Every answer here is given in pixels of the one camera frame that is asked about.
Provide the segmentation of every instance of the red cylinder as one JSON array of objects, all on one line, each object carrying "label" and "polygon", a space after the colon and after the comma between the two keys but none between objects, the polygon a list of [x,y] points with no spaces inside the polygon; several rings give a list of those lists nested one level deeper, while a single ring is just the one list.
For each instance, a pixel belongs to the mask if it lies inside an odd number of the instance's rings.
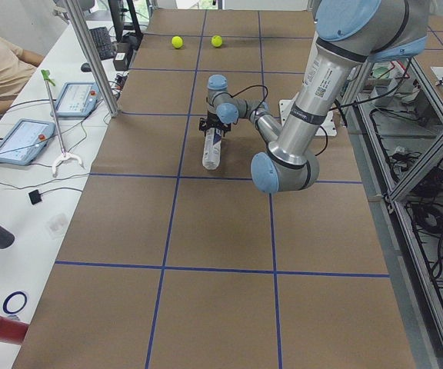
[{"label": "red cylinder", "polygon": [[0,342],[22,344],[27,330],[28,324],[0,316]]}]

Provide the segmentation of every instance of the white desk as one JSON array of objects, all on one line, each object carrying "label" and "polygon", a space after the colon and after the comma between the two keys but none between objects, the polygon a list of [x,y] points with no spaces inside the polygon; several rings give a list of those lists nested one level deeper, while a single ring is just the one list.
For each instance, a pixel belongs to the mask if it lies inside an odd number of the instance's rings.
[{"label": "white desk", "polygon": [[[102,25],[110,27],[108,22],[88,23],[90,28]],[[83,62],[86,62],[85,56],[79,47],[72,27],[69,26],[48,53],[39,70],[34,73],[17,97],[15,104],[47,98],[40,69],[48,69],[51,72],[51,78],[56,82],[56,86],[52,88],[55,98],[67,81],[93,81],[92,73],[81,72],[80,67]],[[108,79],[114,81],[116,71],[112,59],[105,60],[102,64]],[[10,110],[0,121],[0,137],[4,137],[20,118],[52,121],[49,112],[50,106],[47,102],[21,105]],[[84,168],[81,168],[77,161],[67,161],[58,168],[56,178],[86,175],[90,172],[90,167],[107,129],[106,122],[108,120],[108,110],[105,103],[102,102],[83,123],[88,137],[72,150],[73,153],[82,157]],[[80,126],[67,131],[78,122],[77,120],[60,121],[62,130],[65,132],[64,141],[68,149],[85,137]],[[60,153],[58,139],[54,138],[35,162],[51,165]],[[0,182],[14,186],[36,185],[52,179],[50,168],[37,165],[27,167],[0,165]],[[83,189],[86,180],[87,177],[82,176],[37,188],[40,192],[60,187]],[[9,294],[14,291],[25,291],[29,296],[28,303],[18,313],[18,316],[21,321],[26,323],[32,319],[64,237],[52,234],[48,223],[55,216],[64,217],[67,220],[62,229],[62,233],[64,233],[81,195],[78,191],[62,189],[45,194],[41,203],[31,205],[28,193],[33,189],[15,190],[0,185],[0,225],[15,235],[14,244],[5,250],[0,250],[0,315],[5,316],[2,303]],[[12,366],[19,348],[16,345],[0,343],[0,369]]]}]

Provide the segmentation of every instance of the reacher grabber tool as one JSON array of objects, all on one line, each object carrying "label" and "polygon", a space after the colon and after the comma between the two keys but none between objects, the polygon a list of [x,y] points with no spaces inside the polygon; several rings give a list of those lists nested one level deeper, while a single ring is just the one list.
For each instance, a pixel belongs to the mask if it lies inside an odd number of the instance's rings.
[{"label": "reacher grabber tool", "polygon": [[78,161],[78,164],[80,164],[81,167],[83,167],[83,160],[79,156],[66,151],[65,142],[62,139],[61,127],[59,127],[58,113],[55,110],[54,99],[52,98],[51,87],[49,86],[49,83],[52,83],[53,86],[55,86],[55,83],[49,78],[49,75],[51,74],[50,71],[43,69],[41,70],[41,72],[42,76],[44,77],[45,88],[47,88],[47,95],[49,96],[49,102],[51,103],[52,117],[54,118],[55,128],[58,131],[59,144],[61,145],[61,154],[58,156],[57,159],[54,160],[54,163],[52,163],[52,176],[55,177],[58,172],[58,166],[63,161],[76,159]]}]

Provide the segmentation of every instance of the black square object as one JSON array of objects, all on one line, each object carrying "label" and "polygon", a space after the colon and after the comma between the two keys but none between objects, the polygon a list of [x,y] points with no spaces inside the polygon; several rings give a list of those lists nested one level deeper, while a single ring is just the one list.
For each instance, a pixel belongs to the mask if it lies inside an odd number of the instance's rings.
[{"label": "black square object", "polygon": [[28,196],[30,197],[30,202],[32,205],[35,205],[42,201],[42,196],[38,193],[38,190],[30,191],[28,193]]}]

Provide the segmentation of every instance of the tablet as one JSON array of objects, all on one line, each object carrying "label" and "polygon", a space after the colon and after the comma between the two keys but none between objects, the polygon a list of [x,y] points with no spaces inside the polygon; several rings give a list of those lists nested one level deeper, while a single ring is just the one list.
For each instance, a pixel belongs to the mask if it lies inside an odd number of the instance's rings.
[{"label": "tablet", "polygon": [[99,96],[94,82],[67,82],[59,93],[55,110],[60,118],[86,118],[95,109]]},{"label": "tablet", "polygon": [[50,121],[20,119],[0,142],[0,163],[28,165],[52,138],[55,124]]}]

